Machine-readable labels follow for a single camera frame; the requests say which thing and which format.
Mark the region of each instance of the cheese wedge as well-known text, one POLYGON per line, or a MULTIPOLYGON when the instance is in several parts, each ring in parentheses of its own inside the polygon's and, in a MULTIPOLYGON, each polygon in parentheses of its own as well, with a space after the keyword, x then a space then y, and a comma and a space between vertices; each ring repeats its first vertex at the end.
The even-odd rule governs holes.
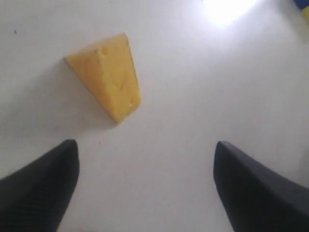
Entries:
POLYGON ((140 105, 126 34, 104 39, 65 60, 115 122, 122 122, 140 105))

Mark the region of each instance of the white surface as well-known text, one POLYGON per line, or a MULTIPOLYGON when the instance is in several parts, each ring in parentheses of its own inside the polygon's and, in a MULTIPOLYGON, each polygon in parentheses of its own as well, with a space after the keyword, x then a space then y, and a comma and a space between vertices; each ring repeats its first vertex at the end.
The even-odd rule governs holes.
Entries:
POLYGON ((257 0, 226 27, 206 12, 201 0, 0 0, 0 174, 77 139, 60 232, 230 232, 219 140, 308 185, 309 28, 285 0, 257 0), (143 102, 114 128, 62 58, 122 31, 143 102))

